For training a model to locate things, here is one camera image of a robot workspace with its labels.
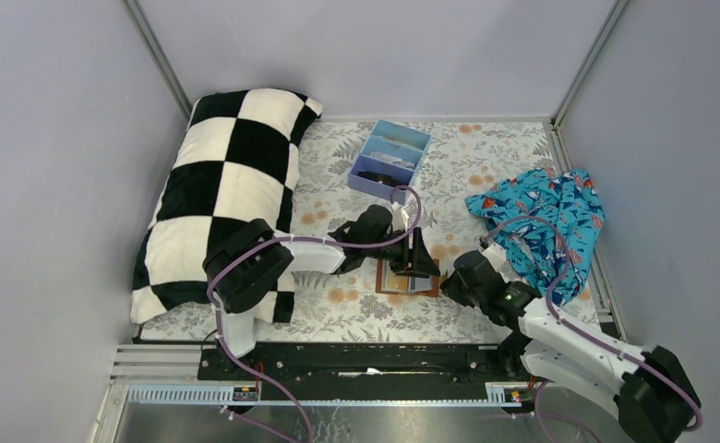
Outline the silver grey credit card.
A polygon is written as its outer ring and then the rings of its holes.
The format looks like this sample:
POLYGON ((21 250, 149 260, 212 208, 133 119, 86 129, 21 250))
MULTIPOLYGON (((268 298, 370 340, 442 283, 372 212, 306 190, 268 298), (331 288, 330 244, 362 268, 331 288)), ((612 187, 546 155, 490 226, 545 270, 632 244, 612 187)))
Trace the silver grey credit card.
POLYGON ((407 291, 410 293, 428 293, 433 290, 433 280, 430 278, 412 277, 408 281, 407 291))

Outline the orange credit card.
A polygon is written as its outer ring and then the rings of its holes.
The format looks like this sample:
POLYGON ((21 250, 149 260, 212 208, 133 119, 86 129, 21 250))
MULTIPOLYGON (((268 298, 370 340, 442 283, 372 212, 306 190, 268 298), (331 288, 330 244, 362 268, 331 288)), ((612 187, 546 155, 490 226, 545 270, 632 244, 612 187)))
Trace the orange credit card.
POLYGON ((408 281, 409 278, 406 276, 390 274, 384 278, 380 288, 383 292, 407 293, 408 281))

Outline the brown leather card holder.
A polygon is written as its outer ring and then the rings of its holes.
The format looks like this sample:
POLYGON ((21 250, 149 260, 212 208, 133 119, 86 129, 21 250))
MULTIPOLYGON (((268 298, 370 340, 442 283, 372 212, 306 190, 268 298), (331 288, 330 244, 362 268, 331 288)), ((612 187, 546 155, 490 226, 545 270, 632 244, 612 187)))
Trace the brown leather card holder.
POLYGON ((440 276, 419 278, 395 274, 387 260, 380 260, 377 265, 376 293, 437 297, 440 281, 440 276))

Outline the blue compartment organizer box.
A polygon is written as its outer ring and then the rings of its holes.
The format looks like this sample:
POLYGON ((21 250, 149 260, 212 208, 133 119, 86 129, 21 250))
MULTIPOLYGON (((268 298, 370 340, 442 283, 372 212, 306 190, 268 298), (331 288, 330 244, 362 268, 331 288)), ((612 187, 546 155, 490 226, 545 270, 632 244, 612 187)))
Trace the blue compartment organizer box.
POLYGON ((425 163, 432 136, 427 132, 378 120, 348 173, 348 186, 375 198, 390 199, 403 204, 407 199, 404 191, 367 181, 358 176, 360 171, 388 174, 413 187, 414 180, 425 163))

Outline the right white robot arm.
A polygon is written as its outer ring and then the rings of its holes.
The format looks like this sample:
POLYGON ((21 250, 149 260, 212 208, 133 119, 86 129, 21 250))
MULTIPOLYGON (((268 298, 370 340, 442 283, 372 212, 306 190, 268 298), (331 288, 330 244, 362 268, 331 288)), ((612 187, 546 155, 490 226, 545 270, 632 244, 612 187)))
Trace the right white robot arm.
POLYGON ((525 371, 581 395, 633 441, 674 442, 697 422, 701 401, 671 351, 620 341, 549 307, 536 289, 505 281, 480 251, 456 258, 440 290, 510 329, 498 346, 509 374, 525 371))

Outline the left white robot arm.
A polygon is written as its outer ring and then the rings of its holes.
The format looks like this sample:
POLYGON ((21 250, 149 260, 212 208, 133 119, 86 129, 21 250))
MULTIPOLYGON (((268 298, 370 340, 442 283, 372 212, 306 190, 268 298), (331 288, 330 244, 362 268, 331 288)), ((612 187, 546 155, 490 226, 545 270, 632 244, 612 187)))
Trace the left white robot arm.
POLYGON ((284 233, 262 219, 250 221, 203 262, 219 345, 234 357, 255 348, 254 310, 284 274, 340 275, 358 269, 368 258, 416 283, 440 275, 421 229, 396 228, 393 213, 379 205, 369 206, 355 221, 325 237, 284 233))

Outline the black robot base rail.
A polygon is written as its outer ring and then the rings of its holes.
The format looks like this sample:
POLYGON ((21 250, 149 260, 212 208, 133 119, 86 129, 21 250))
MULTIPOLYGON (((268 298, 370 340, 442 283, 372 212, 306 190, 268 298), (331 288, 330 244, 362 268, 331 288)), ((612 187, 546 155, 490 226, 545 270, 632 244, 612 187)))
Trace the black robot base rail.
POLYGON ((262 342, 240 363, 218 347, 202 350, 200 381, 248 382, 264 401, 485 401, 487 388, 508 401, 541 382, 505 348, 477 344, 262 342))

